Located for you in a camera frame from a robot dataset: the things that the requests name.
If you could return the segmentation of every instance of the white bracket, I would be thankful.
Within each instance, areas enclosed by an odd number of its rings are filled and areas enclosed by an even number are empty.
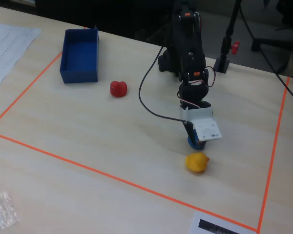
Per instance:
[[[184,110],[179,107],[180,118],[186,122],[191,122],[196,130],[200,141],[216,140],[222,138],[216,121],[212,118],[211,107]]]

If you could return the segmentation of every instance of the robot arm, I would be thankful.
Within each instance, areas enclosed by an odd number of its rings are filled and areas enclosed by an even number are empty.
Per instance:
[[[158,64],[161,72],[173,72],[179,77],[180,117],[185,120],[183,124],[190,145],[203,149],[207,140],[222,136],[212,118],[211,105],[202,101],[209,91],[209,72],[202,48],[201,18],[195,9],[195,3],[190,0],[177,0],[174,3],[167,50],[159,56]],[[203,82],[199,85],[190,83],[195,80]]]

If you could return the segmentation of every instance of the transparent plastic bag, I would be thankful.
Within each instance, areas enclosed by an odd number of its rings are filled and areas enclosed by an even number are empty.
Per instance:
[[[0,229],[7,228],[18,220],[8,194],[6,192],[0,193]]]

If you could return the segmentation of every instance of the yellow duck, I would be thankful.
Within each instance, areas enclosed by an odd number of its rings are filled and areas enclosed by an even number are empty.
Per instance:
[[[203,172],[208,161],[209,158],[204,153],[194,153],[186,157],[186,166],[193,172]]]

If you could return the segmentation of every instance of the orange tape line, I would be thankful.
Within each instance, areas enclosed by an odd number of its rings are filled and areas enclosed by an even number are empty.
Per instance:
[[[50,63],[49,65],[27,86],[27,88],[9,105],[8,108],[0,115],[0,119],[12,108],[12,106],[28,91],[28,89],[48,70],[48,68],[61,56],[60,52]]]
[[[185,203],[185,202],[183,202],[183,201],[179,201],[179,200],[177,200],[177,199],[175,199],[175,198],[172,198],[172,197],[170,197],[170,196],[166,196],[166,195],[164,195],[164,194],[158,193],[158,192],[153,191],[153,190],[151,190],[151,189],[147,189],[147,188],[142,187],[142,186],[140,186],[140,185],[134,184],[134,183],[132,183],[132,182],[129,182],[129,181],[124,180],[124,179],[121,179],[121,178],[116,177],[116,176],[114,176],[114,175],[111,175],[111,174],[108,174],[108,173],[105,173],[105,172],[99,171],[99,170],[94,169],[94,168],[92,168],[92,167],[88,167],[88,166],[86,166],[86,165],[83,165],[83,164],[81,164],[81,163],[78,163],[78,162],[72,161],[72,160],[70,160],[70,159],[67,159],[67,158],[64,158],[64,157],[61,157],[61,156],[58,156],[58,155],[55,155],[55,154],[49,153],[49,152],[47,152],[47,151],[44,151],[44,150],[38,149],[38,148],[36,148],[36,147],[33,147],[33,146],[30,146],[30,145],[27,145],[27,144],[25,144],[25,143],[22,143],[22,142],[20,142],[20,141],[17,141],[17,140],[11,139],[11,138],[6,137],[6,136],[3,136],[3,135],[0,135],[0,138],[3,138],[3,139],[6,139],[6,140],[8,140],[8,141],[11,141],[11,142],[13,142],[13,143],[16,143],[16,144],[22,145],[22,146],[27,147],[27,148],[29,148],[29,149],[32,149],[32,150],[38,151],[38,152],[40,152],[40,153],[43,153],[43,154],[49,155],[49,156],[51,156],[51,157],[55,157],[55,158],[57,158],[57,159],[59,159],[59,160],[62,160],[62,161],[65,161],[65,162],[68,162],[68,163],[74,164],[74,165],[79,166],[79,167],[82,167],[82,168],[85,168],[85,169],[87,169],[87,170],[90,170],[90,171],[93,171],[93,172],[99,173],[99,174],[104,175],[104,176],[106,176],[106,177],[109,177],[109,178],[111,178],[111,179],[114,179],[114,180],[117,180],[117,181],[119,181],[119,182],[122,182],[122,183],[128,184],[128,185],[130,185],[130,186],[133,186],[133,187],[135,187],[135,188],[137,188],[137,189],[141,189],[141,190],[146,191],[146,192],[148,192],[148,193],[151,193],[151,194],[154,194],[154,195],[160,196],[160,197],[165,198],[165,199],[167,199],[167,200],[170,200],[170,201],[173,201],[173,202],[179,203],[179,204],[181,204],[181,205],[184,205],[184,206],[190,207],[190,208],[192,208],[192,209],[195,209],[195,210],[198,210],[198,211],[201,211],[201,212],[207,213],[207,214],[209,214],[209,215],[212,215],[212,216],[214,216],[214,217],[217,217],[217,218],[223,219],[223,220],[225,220],[225,221],[228,221],[228,222],[230,222],[230,223],[236,224],[236,225],[238,225],[238,226],[241,226],[241,227],[243,227],[243,228],[249,229],[249,230],[251,230],[251,231],[254,231],[254,232],[256,231],[256,228],[252,228],[252,227],[250,227],[250,226],[247,226],[247,225],[245,225],[245,224],[243,224],[243,223],[239,223],[239,222],[237,222],[237,221],[235,221],[235,220],[232,220],[232,219],[230,219],[230,218],[226,218],[226,217],[221,216],[221,215],[219,215],[219,214],[215,214],[215,213],[213,213],[213,212],[210,212],[210,211],[207,211],[207,210],[201,209],[201,208],[199,208],[199,207],[193,206],[193,205],[188,204],[188,203]]]
[[[286,85],[288,86],[289,83],[290,83],[290,77],[288,77]],[[268,176],[267,176],[267,181],[266,181],[266,187],[265,187],[265,193],[264,193],[262,208],[261,208],[261,211],[260,211],[260,216],[259,216],[259,220],[258,220],[258,226],[257,226],[257,230],[256,230],[256,232],[258,234],[260,233],[260,229],[261,229],[262,222],[263,222],[263,216],[264,216],[264,211],[265,211],[265,206],[266,206],[266,201],[267,201],[267,196],[268,196],[269,184],[270,184],[270,179],[271,179],[271,176],[272,176],[272,167],[273,167],[273,162],[274,162],[274,155],[275,155],[275,150],[277,148],[280,124],[281,124],[281,119],[282,119],[283,108],[284,108],[284,103],[285,103],[286,96],[287,96],[287,89],[285,88],[284,92],[283,92],[283,98],[282,98],[282,102],[281,102],[277,128],[275,130],[275,135],[274,135],[274,141],[273,141],[273,147],[272,147],[272,157],[270,159],[270,165],[269,165],[269,170],[268,170]]]

